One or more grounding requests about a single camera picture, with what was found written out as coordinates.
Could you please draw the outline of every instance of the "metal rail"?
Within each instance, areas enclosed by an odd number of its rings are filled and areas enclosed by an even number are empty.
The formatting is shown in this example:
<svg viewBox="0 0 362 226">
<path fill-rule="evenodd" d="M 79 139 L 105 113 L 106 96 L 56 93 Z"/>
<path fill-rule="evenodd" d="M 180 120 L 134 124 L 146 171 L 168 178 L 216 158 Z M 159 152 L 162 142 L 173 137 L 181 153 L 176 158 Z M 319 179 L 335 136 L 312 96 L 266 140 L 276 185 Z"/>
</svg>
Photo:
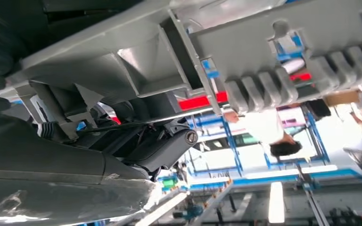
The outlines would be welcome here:
<svg viewBox="0 0 362 226">
<path fill-rule="evenodd" d="M 234 160 L 235 160 L 235 165 L 237 167 L 237 171 L 238 171 L 239 175 L 242 176 L 243 168 L 242 168 L 241 160 L 239 159 L 237 145 L 235 144 L 235 140 L 234 140 L 234 137 L 232 136 L 231 129 L 228 125 L 228 122 L 223 117 L 221 117 L 221 119 L 222 119 L 222 124 L 224 126 L 225 134 L 227 134 L 228 143 L 230 144 L 230 148 L 231 148 L 232 152 L 234 152 Z"/>
<path fill-rule="evenodd" d="M 313 213 L 316 217 L 317 224 L 319 226 L 329 226 L 327 218 L 325 217 L 320 206 L 318 205 L 317 201 L 313 197 L 313 193 L 311 191 L 307 191 L 307 190 L 305 190 L 305 192 L 306 192 L 307 200 L 309 201 L 310 207 L 312 208 Z"/>
<path fill-rule="evenodd" d="M 224 199 L 224 197 L 231 191 L 233 187 L 233 182 L 230 181 L 224 188 L 220 188 L 218 192 L 212 195 L 205 203 L 204 203 L 204 211 L 202 215 L 195 218 L 188 225 L 190 226 L 200 226 L 203 223 L 203 220 L 210 214 L 211 210 L 216 208 L 220 202 Z"/>
<path fill-rule="evenodd" d="M 180 21 L 176 18 L 174 13 L 171 11 L 171 9 L 168 10 L 169 16 L 171 20 L 173 21 L 175 28 L 177 29 L 182 42 L 187 50 L 187 53 L 195 67 L 195 70 L 197 72 L 197 75 L 199 76 L 200 81 L 202 82 L 203 89 L 205 90 L 207 94 L 207 99 L 209 100 L 209 103 L 211 107 L 213 108 L 214 113 L 217 115 L 221 115 L 221 109 L 219 107 L 219 104 L 217 103 L 216 95 L 210 85 L 209 79 L 206 75 L 205 70 L 203 69 L 203 66 L 200 63 L 199 56 L 197 55 L 195 48 L 189 39 L 188 34 L 185 32 L 185 28 L 180 23 Z"/>
</svg>

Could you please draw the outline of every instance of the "fluorescent light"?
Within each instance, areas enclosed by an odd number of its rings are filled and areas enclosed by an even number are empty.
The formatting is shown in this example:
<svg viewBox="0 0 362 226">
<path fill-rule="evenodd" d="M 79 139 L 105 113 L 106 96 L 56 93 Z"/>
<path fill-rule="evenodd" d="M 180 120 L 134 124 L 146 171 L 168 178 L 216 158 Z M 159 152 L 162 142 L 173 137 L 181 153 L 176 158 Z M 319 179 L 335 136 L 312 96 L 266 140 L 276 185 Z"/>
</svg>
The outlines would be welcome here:
<svg viewBox="0 0 362 226">
<path fill-rule="evenodd" d="M 178 205 L 180 202 L 182 202 L 188 195 L 186 193 L 180 193 L 176 195 L 174 198 L 170 199 L 168 202 L 157 208 L 155 211 L 144 217 L 142 220 L 140 220 L 138 223 L 135 224 L 135 226 L 148 226 L 158 220 L 161 216 L 163 216 L 165 213 L 170 211 L 172 208 L 174 208 L 176 205 Z"/>
<path fill-rule="evenodd" d="M 284 223 L 285 210 L 284 210 L 284 194 L 282 192 L 282 183 L 271 183 L 270 191 L 270 204 L 269 204 L 269 222 Z"/>
<path fill-rule="evenodd" d="M 304 167 L 302 168 L 303 173 L 320 173 L 337 170 L 336 165 L 327 165 L 327 166 L 313 166 L 313 167 Z M 297 169 L 289 170 L 277 170 L 277 171 L 267 171 L 260 173 L 248 173 L 245 175 L 247 179 L 259 179 L 259 178 L 271 178 L 271 177 L 282 177 L 282 176 L 292 176 L 298 175 L 299 171 Z"/>
<path fill-rule="evenodd" d="M 321 173 L 321 172 L 335 171 L 337 169 L 338 167 L 336 165 L 305 167 L 302 168 L 302 173 Z"/>
<path fill-rule="evenodd" d="M 189 185 L 202 185 L 202 184 L 210 184 L 210 183 L 221 183 L 229 181 L 229 177 L 220 177 L 220 178 L 203 178 L 203 179 L 194 179 L 189 183 Z"/>
</svg>

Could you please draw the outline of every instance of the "gray painted metal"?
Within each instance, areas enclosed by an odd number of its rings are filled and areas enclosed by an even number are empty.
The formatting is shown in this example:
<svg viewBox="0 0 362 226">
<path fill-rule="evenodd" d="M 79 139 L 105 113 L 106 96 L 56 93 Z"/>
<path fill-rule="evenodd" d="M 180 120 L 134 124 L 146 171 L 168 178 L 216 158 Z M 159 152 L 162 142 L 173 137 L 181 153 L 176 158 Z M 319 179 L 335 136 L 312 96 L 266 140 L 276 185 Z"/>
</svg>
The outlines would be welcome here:
<svg viewBox="0 0 362 226">
<path fill-rule="evenodd" d="M 313 193 L 311 191 L 305 191 L 305 192 L 310 207 L 312 208 L 313 213 L 317 219 L 317 224 L 319 226 L 329 226 L 328 220 L 325 217 L 324 213 L 322 212 L 321 207 L 318 205 L 317 201 L 313 198 Z"/>
<path fill-rule="evenodd" d="M 262 102 L 271 108 L 362 84 L 361 12 L 357 0 L 308 0 L 193 33 L 191 40 L 200 57 L 213 59 L 231 106 L 257 111 Z M 295 88 L 280 67 L 271 48 L 275 22 L 303 40 L 314 92 Z"/>
<path fill-rule="evenodd" d="M 302 102 L 362 84 L 362 1 L 307 0 L 237 17 L 221 9 L 216 24 L 188 35 L 191 20 L 206 24 L 202 15 L 223 4 L 208 0 L 210 7 L 196 10 L 203 4 L 198 2 L 143 1 L 25 58 L 10 80 L 34 80 L 68 90 L 77 84 L 119 103 L 180 88 L 191 91 L 191 75 L 182 64 L 191 61 L 217 114 L 220 108 L 200 64 L 208 57 L 216 64 L 231 107 L 239 112 Z M 227 4 L 249 6 L 239 0 Z M 175 52 L 162 27 L 169 20 L 182 40 L 177 45 L 190 59 Z M 285 34 L 275 34 L 274 23 L 284 24 L 287 36 L 296 33 L 302 39 L 315 88 L 296 88 L 280 66 L 274 41 Z"/>
</svg>

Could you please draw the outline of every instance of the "gray plastic panel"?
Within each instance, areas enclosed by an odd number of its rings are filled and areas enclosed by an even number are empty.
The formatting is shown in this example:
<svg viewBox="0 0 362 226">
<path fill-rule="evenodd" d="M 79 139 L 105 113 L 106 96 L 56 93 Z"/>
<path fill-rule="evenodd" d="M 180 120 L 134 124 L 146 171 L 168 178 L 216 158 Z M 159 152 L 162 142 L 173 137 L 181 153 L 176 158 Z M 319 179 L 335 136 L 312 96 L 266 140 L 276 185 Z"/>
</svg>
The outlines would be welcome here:
<svg viewBox="0 0 362 226">
<path fill-rule="evenodd" d="M 275 49 L 269 45 L 275 35 L 273 24 L 277 21 L 286 22 L 288 30 L 297 32 L 301 38 L 315 89 L 297 90 L 286 72 L 277 69 L 280 64 Z M 257 111 L 259 107 L 305 101 L 362 84 L 360 0 L 300 1 L 199 31 L 190 37 L 200 58 L 211 57 L 216 64 L 220 80 L 228 84 L 231 101 L 236 101 L 231 103 L 236 110 L 244 111 L 251 105 L 248 111 Z M 264 89 L 263 106 L 256 104 L 260 97 L 252 94 L 251 87 L 257 87 L 257 83 L 252 83 L 256 77 Z M 230 84 L 239 81 L 246 90 L 230 90 Z"/>
<path fill-rule="evenodd" d="M 157 29 L 158 34 L 154 38 L 117 52 L 138 97 L 179 88 L 190 89 L 165 32 L 160 26 Z"/>
<path fill-rule="evenodd" d="M 176 29 L 178 30 L 178 32 L 180 34 L 182 42 L 185 45 L 188 55 L 195 67 L 197 75 L 199 76 L 199 79 L 202 82 L 203 88 L 205 89 L 207 99 L 209 100 L 210 105 L 213 107 L 214 113 L 216 113 L 217 115 L 221 115 L 221 109 L 217 103 L 215 93 L 209 83 L 209 79 L 205 73 L 205 70 L 203 69 L 203 67 L 200 63 L 199 55 L 196 53 L 196 50 L 194 49 L 193 44 L 191 43 L 191 40 L 189 39 L 188 34 L 185 31 L 185 28 L 183 27 L 181 22 L 175 17 L 175 15 L 173 14 L 173 12 L 171 10 L 168 10 L 168 13 L 169 13 L 170 18 L 173 21 Z"/>
</svg>

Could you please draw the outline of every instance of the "blue frame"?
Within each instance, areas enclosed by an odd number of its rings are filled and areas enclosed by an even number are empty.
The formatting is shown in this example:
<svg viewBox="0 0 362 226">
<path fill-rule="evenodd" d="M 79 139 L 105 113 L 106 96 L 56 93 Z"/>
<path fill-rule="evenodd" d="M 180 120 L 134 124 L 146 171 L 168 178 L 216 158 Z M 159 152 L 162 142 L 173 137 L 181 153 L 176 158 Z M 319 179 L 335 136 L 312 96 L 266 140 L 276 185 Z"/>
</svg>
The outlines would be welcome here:
<svg viewBox="0 0 362 226">
<path fill-rule="evenodd" d="M 239 152 L 237 151 L 237 145 L 235 144 L 234 137 L 231 134 L 231 129 L 230 126 L 228 125 L 228 122 L 224 119 L 224 117 L 221 117 L 221 119 L 225 133 L 227 134 L 228 143 L 230 145 L 232 152 L 234 152 L 234 160 L 235 160 L 235 165 L 237 167 L 237 171 L 239 175 L 242 176 L 243 167 L 241 160 L 239 159 Z"/>
<path fill-rule="evenodd" d="M 318 144 L 320 146 L 319 147 L 320 155 L 311 157 L 310 161 L 311 162 L 322 161 L 324 163 L 325 163 L 325 161 L 330 162 L 327 150 L 325 149 L 325 146 L 322 142 L 320 133 L 317 130 L 316 122 L 314 120 L 313 115 L 310 112 L 304 111 L 304 109 L 303 109 L 303 114 L 306 118 L 306 123 L 308 124 L 306 129 L 310 129 L 311 131 L 313 131 L 313 134 L 314 134 L 315 138 L 317 139 Z M 294 165 L 294 164 L 307 163 L 307 161 L 305 159 L 285 160 L 283 162 L 271 163 L 270 159 L 268 158 L 268 155 L 266 153 L 264 153 L 264 158 L 266 159 L 268 169 L 271 169 L 272 167 L 283 167 L 283 166 L 290 166 L 290 165 Z"/>
<path fill-rule="evenodd" d="M 353 169 L 338 169 L 329 172 L 320 172 L 320 173 L 311 173 L 310 176 L 313 179 L 320 179 L 320 178 L 329 178 L 329 177 L 345 177 L 345 176 L 352 176 L 362 181 L 362 175 L 356 172 Z M 279 176 L 279 177 L 270 177 L 270 178 L 257 178 L 257 179 L 247 179 L 247 178 L 240 178 L 233 180 L 234 187 L 242 187 L 242 186 L 253 186 L 259 184 L 267 184 L 270 182 L 293 182 L 298 180 L 298 175 L 290 175 L 290 176 Z M 225 182 L 216 182 L 216 183 L 206 183 L 200 185 L 191 185 L 190 191 L 194 190 L 202 190 L 208 188 L 219 188 L 223 186 Z M 163 191 L 169 191 L 170 189 L 163 188 Z"/>
</svg>

